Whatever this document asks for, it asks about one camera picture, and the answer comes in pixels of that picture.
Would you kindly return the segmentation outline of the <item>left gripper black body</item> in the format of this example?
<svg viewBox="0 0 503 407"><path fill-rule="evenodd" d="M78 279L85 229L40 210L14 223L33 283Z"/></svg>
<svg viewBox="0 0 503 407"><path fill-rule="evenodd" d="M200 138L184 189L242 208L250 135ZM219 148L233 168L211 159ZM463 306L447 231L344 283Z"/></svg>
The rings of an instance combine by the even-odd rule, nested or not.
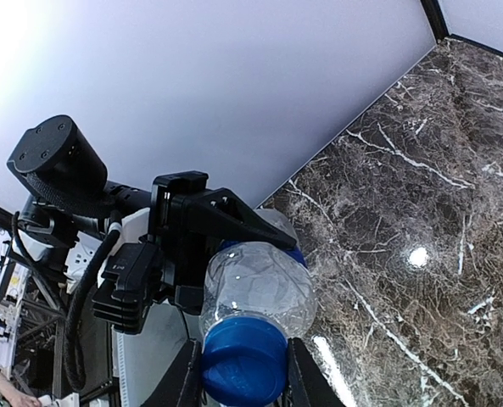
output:
<svg viewBox="0 0 503 407"><path fill-rule="evenodd" d="M206 237L191 230L188 212L208 178L195 170L157 176L151 189L147 242L155 255L148 293L187 314L199 314L204 303Z"/></svg>

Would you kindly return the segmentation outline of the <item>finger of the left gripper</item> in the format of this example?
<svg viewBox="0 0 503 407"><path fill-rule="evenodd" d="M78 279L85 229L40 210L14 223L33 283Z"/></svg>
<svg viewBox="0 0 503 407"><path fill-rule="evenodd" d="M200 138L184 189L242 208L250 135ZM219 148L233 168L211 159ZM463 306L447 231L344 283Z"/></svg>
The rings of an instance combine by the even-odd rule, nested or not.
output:
<svg viewBox="0 0 503 407"><path fill-rule="evenodd" d="M183 200L185 227L206 237L235 242L265 242L283 250L296 247L296 239L261 218L227 188L203 190Z"/></svg>

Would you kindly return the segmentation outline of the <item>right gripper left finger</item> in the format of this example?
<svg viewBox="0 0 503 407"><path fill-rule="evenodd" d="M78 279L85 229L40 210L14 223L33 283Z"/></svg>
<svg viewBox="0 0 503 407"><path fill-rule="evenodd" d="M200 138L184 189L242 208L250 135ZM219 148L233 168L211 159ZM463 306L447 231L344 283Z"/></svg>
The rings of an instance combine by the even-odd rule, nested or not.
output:
<svg viewBox="0 0 503 407"><path fill-rule="evenodd" d="M142 407L201 406L201 354L201 343L188 339Z"/></svg>

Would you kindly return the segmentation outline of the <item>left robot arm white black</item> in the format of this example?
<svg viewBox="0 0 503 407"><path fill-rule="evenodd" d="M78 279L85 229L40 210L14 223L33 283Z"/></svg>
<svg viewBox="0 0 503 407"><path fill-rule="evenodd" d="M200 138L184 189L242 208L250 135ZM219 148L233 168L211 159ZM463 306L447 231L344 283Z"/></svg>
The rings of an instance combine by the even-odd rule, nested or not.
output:
<svg viewBox="0 0 503 407"><path fill-rule="evenodd" d="M231 190L210 190L204 172L158 176L150 191L110 181L103 161L65 114L27 130L7 166L31 193L26 232L54 247L72 247L79 233L105 237L113 213L146 211L146 228L137 235L146 259L111 269L96 302L96 312L109 320L130 320L163 301L198 314L206 266L220 243L296 245Z"/></svg>

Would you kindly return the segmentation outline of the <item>blue Pepsi bottle cap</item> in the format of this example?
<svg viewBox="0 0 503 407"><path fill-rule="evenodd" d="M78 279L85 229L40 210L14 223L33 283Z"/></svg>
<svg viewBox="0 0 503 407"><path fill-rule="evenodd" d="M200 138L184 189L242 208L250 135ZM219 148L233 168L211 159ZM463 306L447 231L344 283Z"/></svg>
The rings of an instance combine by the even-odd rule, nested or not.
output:
<svg viewBox="0 0 503 407"><path fill-rule="evenodd" d="M225 406L267 406L288 380L288 340L266 319L227 318L204 338L200 362L205 392Z"/></svg>

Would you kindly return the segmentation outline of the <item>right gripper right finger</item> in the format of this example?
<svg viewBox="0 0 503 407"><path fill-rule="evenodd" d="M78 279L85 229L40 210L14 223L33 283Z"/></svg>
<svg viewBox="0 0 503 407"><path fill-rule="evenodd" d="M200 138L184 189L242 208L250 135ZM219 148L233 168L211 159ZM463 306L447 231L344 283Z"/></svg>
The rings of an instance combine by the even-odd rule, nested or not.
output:
<svg viewBox="0 0 503 407"><path fill-rule="evenodd" d="M287 406L345 407L300 338L288 339Z"/></svg>

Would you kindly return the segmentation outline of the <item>Pepsi bottle blue label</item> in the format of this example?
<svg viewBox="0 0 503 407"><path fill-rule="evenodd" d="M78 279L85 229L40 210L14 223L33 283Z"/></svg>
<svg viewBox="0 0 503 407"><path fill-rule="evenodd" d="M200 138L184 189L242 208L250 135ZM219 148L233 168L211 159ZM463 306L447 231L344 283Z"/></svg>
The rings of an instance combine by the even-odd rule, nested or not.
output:
<svg viewBox="0 0 503 407"><path fill-rule="evenodd" d="M202 334L232 317L268 320L285 337L303 337L317 311L313 281L299 247L222 243L210 260L199 317Z"/></svg>

